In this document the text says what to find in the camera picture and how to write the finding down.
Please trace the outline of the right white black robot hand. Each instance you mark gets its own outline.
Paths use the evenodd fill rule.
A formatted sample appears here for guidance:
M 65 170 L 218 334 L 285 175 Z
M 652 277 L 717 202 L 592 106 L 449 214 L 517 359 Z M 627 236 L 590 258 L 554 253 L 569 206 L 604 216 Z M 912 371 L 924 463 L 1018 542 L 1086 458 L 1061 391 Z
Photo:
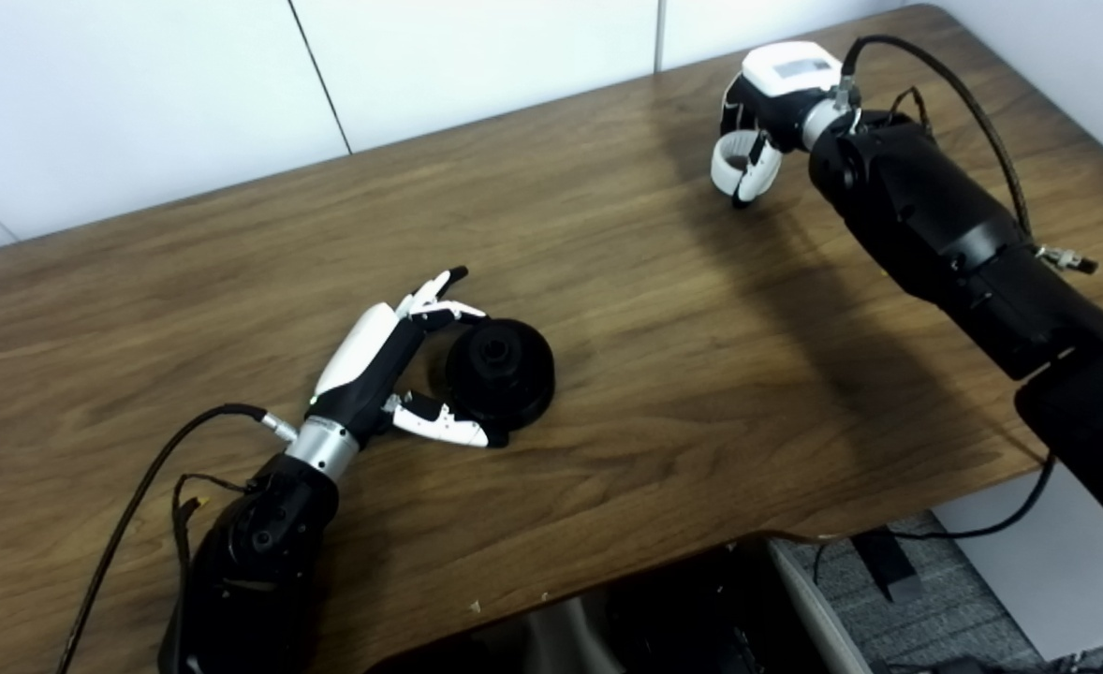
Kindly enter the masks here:
M 820 44 L 764 44 L 745 55 L 720 101 L 713 148 L 714 188 L 748 208 L 775 180 L 783 158 L 812 151 L 821 133 L 852 113 L 854 85 Z

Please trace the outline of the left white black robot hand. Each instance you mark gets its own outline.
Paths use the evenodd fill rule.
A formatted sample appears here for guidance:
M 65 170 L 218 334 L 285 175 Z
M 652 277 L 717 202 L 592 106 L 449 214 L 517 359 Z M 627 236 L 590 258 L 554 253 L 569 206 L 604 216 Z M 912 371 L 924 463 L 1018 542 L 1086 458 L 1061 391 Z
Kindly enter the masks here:
M 397 306 L 372 304 L 329 359 L 306 416 L 334 422 L 358 443 L 397 428 L 462 447 L 508 447 L 508 432 L 462 417 L 449 403 L 414 391 L 396 392 L 427 334 L 488 319 L 475 307 L 445 300 L 449 287 L 465 276 L 465 266 L 454 266 L 405 295 Z

